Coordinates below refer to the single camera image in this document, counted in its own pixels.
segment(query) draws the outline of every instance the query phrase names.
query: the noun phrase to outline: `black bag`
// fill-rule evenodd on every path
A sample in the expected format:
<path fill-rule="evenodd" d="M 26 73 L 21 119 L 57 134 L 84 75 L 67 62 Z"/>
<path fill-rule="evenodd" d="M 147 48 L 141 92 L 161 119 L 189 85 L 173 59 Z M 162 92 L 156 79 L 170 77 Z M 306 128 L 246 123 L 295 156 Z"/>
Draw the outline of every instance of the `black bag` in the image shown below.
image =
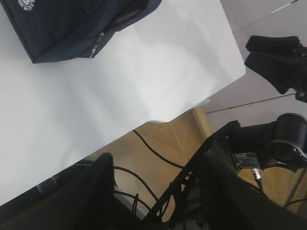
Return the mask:
<path fill-rule="evenodd" d="M 94 58 L 162 0 L 0 0 L 33 63 Z"/>

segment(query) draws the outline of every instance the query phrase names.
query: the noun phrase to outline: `wooden floor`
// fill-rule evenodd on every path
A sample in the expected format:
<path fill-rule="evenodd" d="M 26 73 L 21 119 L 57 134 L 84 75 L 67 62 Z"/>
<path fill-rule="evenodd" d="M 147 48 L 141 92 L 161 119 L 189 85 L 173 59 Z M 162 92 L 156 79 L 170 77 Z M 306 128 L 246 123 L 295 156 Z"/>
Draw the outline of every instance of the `wooden floor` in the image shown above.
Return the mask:
<path fill-rule="evenodd" d="M 205 117 L 202 117 L 199 110 L 188 111 L 169 123 L 146 123 L 139 127 L 137 131 L 153 149 L 179 165 L 185 165 L 204 142 L 205 136 L 210 134 Z M 124 167 L 141 176 L 157 197 L 161 196 L 169 183 L 179 173 L 178 168 L 165 163 L 150 152 L 133 132 L 100 149 L 87 159 L 94 160 L 104 152 L 113 155 L 115 166 Z M 261 172 L 265 193 L 271 200 L 283 206 L 288 201 L 301 172 L 299 170 L 293 173 L 280 168 L 271 168 Z M 250 169 L 242 170 L 239 176 L 250 183 L 256 184 Z M 150 207 L 154 205 L 155 200 L 136 178 L 126 172 L 116 170 L 115 179 L 123 192 L 132 195 L 138 193 L 140 199 Z M 298 189 L 301 191 L 296 192 L 292 200 L 304 198 L 306 188 L 307 184 L 300 185 Z M 289 209 L 295 212 L 298 207 L 299 204 L 293 205 Z M 170 208 L 165 214 L 165 219 L 169 218 L 173 208 L 174 201 L 172 200 Z"/>

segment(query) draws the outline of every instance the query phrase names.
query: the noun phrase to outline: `white wall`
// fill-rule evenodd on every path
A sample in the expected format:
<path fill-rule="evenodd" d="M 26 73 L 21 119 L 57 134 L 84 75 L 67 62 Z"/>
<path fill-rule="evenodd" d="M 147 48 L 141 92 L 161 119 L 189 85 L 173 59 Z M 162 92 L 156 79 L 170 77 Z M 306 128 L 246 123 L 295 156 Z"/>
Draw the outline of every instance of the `white wall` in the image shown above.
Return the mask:
<path fill-rule="evenodd" d="M 248 4 L 248 2 L 249 1 L 246 1 L 245 4 L 242 5 L 247 7 L 247 11 L 250 10 L 251 6 L 256 4 Z M 256 2 L 257 4 L 267 4 L 270 7 L 268 7 L 270 9 L 269 11 L 266 7 L 263 7 L 264 11 L 262 13 L 266 13 L 267 15 L 262 16 L 262 18 L 257 19 L 252 23 L 246 23 L 240 29 L 233 31 L 243 59 L 246 59 L 248 56 L 248 51 L 245 49 L 245 45 L 251 35 L 272 37 L 295 35 L 298 36 L 301 39 L 301 42 L 307 46 L 306 0 L 299 0 L 273 14 L 269 13 L 273 11 L 271 7 L 273 5 L 275 5 L 276 8 L 280 7 L 280 5 L 275 4 L 275 0 Z M 238 22 L 240 22 L 240 20 L 246 19 L 246 14 L 242 15 L 238 13 L 237 16 L 233 15 L 234 12 L 232 12 L 232 7 L 230 7 L 230 11 L 227 11 L 229 1 L 222 0 L 222 3 L 230 24 L 239 24 Z M 259 18 L 260 15 L 263 14 L 258 14 L 258 17 L 255 17 L 252 14 L 249 19 L 252 20 L 252 18 Z M 279 96 L 281 95 L 273 86 L 271 86 L 270 83 L 257 73 L 247 68 L 244 77 L 210 97 L 210 102 L 205 104 L 203 109 L 207 113 L 207 117 L 214 131 L 230 120 L 239 120 L 240 122 L 242 120 L 244 124 L 252 125 L 256 122 L 261 123 L 274 120 L 284 112 L 300 113 L 303 116 L 307 116 L 307 103 L 296 101 L 294 95 L 274 99 L 274 102 L 260 102 Z"/>

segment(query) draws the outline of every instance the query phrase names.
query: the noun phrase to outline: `wire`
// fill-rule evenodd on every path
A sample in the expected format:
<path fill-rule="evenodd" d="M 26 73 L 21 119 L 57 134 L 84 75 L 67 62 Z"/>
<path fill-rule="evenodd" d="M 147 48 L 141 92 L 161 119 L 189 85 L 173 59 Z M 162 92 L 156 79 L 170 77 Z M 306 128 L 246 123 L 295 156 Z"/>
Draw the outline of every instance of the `wire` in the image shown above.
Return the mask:
<path fill-rule="evenodd" d="M 125 169 L 125 168 L 122 168 L 122 167 L 118 167 L 118 166 L 114 166 L 114 169 L 117 169 L 117 170 L 122 170 L 124 172 L 127 172 L 133 176 L 135 176 L 148 190 L 148 192 L 153 196 L 153 198 L 158 201 L 158 198 L 157 196 L 154 194 L 154 192 L 150 189 L 150 187 L 146 184 L 146 182 L 138 175 L 136 174 L 135 172 L 132 172 L 128 169 Z"/>
<path fill-rule="evenodd" d="M 288 207 L 289 205 L 292 205 L 292 204 L 295 204 L 295 203 L 298 203 L 298 202 L 303 202 L 303 201 L 307 201 L 307 198 L 292 201 L 292 202 L 286 204 L 284 207 Z"/>
<path fill-rule="evenodd" d="M 116 194 L 120 194 L 120 195 L 123 195 L 123 196 L 128 196 L 128 197 L 131 197 L 133 199 L 135 199 L 135 196 L 129 194 L 129 193 L 124 193 L 124 192 L 120 192 L 120 191 L 113 191 L 114 193 Z M 141 199 L 138 198 L 138 202 L 140 202 L 142 205 L 144 205 L 149 211 L 150 211 L 150 207 L 144 202 L 142 201 Z"/>
<path fill-rule="evenodd" d="M 142 142 L 145 144 L 145 146 L 154 153 L 154 155 L 156 155 L 157 157 L 159 157 L 160 159 L 164 160 L 166 163 L 169 163 L 177 168 L 183 169 L 184 167 L 181 165 L 178 165 L 176 163 L 173 163 L 171 161 L 169 161 L 168 159 L 164 158 L 163 156 L 161 156 L 159 153 L 157 153 L 155 150 L 153 150 L 152 147 L 150 147 L 150 145 L 144 140 L 144 138 L 134 129 L 133 132 L 142 140 Z"/>
<path fill-rule="evenodd" d="M 138 207 L 138 200 L 139 200 L 139 194 L 137 193 L 135 195 L 134 201 L 133 201 L 133 205 L 132 205 L 132 213 L 136 216 L 136 210 Z"/>

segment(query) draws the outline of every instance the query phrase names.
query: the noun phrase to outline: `black cloth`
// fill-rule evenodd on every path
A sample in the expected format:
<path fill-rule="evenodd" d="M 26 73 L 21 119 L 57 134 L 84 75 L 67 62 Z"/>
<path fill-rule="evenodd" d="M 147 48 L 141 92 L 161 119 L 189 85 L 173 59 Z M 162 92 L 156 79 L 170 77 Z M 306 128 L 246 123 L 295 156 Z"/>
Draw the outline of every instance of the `black cloth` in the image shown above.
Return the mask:
<path fill-rule="evenodd" d="M 33 63 L 95 57 L 115 32 L 153 12 L 161 1 L 0 0 Z"/>
<path fill-rule="evenodd" d="M 305 101 L 307 51 L 298 37 L 252 36 L 246 48 L 250 52 L 245 61 L 247 67 L 270 82 L 280 94 L 293 88 L 297 91 L 296 99 Z"/>
<path fill-rule="evenodd" d="M 1 206 L 0 230 L 119 230 L 140 225 L 113 196 L 110 154 L 92 166 L 72 166 L 55 177 L 55 191 L 42 195 L 35 187 Z"/>

